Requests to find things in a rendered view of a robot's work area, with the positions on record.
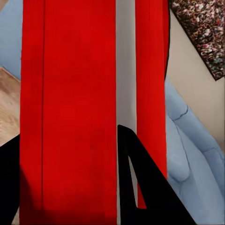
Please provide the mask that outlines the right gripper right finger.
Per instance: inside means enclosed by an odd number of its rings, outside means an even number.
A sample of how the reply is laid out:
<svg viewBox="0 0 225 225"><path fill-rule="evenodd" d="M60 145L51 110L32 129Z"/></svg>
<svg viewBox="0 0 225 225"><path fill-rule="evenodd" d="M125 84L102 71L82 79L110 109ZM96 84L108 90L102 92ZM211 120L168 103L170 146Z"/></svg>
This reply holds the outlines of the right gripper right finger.
<svg viewBox="0 0 225 225"><path fill-rule="evenodd" d="M196 225L135 132L118 125L121 225ZM130 156L147 209L136 207Z"/></svg>

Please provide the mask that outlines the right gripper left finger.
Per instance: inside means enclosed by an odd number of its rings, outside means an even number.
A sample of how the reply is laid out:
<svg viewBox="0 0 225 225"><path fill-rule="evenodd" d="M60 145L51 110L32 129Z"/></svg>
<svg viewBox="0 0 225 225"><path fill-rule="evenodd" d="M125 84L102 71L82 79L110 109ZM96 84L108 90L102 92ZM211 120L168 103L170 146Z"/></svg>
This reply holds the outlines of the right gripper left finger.
<svg viewBox="0 0 225 225"><path fill-rule="evenodd" d="M20 135L0 146L0 225L11 225L19 209Z"/></svg>

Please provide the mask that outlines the radio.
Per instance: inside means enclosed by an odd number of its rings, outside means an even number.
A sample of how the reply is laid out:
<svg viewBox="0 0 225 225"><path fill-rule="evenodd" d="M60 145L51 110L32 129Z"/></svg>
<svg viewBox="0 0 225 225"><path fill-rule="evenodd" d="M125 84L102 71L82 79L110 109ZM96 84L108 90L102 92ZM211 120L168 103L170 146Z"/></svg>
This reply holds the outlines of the radio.
<svg viewBox="0 0 225 225"><path fill-rule="evenodd" d="M169 0L23 0L20 225L121 225L118 125L167 179L170 35Z"/></svg>

